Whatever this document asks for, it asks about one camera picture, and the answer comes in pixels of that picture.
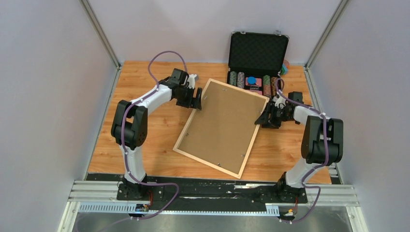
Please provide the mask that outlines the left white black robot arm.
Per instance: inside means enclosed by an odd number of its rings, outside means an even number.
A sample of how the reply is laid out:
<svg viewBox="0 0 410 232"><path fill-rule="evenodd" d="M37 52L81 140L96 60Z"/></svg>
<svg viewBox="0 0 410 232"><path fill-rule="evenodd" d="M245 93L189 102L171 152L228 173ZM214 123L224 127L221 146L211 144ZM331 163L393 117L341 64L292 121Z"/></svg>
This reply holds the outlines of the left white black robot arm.
<svg viewBox="0 0 410 232"><path fill-rule="evenodd" d="M141 97L117 104L111 136L120 146L125 164L123 193L137 200L148 194L149 183L143 166L142 145L147 138L148 116L163 104L176 100L185 108L201 110L202 88L196 88L197 74L174 69L172 74L156 83Z"/></svg>

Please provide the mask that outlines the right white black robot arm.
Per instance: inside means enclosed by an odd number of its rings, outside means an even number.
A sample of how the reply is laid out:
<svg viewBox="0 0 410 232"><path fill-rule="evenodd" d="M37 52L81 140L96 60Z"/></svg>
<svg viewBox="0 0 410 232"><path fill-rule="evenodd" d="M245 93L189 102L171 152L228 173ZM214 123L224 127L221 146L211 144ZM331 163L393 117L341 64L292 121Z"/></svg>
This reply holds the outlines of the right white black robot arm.
<svg viewBox="0 0 410 232"><path fill-rule="evenodd" d="M278 129L286 121L302 124L305 129L301 159L274 185L275 194L283 202L300 196L306 182L318 170L341 161L344 138L343 120L328 117L313 106L305 105L301 92L291 92L287 97L280 94L268 103L255 124Z"/></svg>

